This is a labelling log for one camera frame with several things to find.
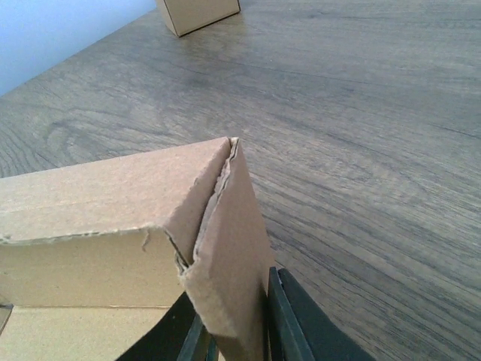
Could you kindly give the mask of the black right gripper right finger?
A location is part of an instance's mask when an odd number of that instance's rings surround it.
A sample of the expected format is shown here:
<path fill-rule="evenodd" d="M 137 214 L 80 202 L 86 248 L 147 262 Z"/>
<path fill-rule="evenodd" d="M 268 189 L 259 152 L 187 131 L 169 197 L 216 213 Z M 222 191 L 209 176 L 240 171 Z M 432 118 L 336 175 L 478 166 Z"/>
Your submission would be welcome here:
<path fill-rule="evenodd" d="M 268 329 L 272 360 L 372 360 L 338 328 L 285 268 L 271 267 Z"/>

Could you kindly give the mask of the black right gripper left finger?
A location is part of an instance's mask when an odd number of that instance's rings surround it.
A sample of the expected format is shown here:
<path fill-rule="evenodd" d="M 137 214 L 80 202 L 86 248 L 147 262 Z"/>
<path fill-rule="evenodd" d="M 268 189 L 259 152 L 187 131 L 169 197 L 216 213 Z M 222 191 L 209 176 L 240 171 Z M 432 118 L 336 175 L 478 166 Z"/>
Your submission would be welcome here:
<path fill-rule="evenodd" d="M 217 359 L 216 342 L 185 293 L 146 335 L 117 358 L 118 361 Z"/>

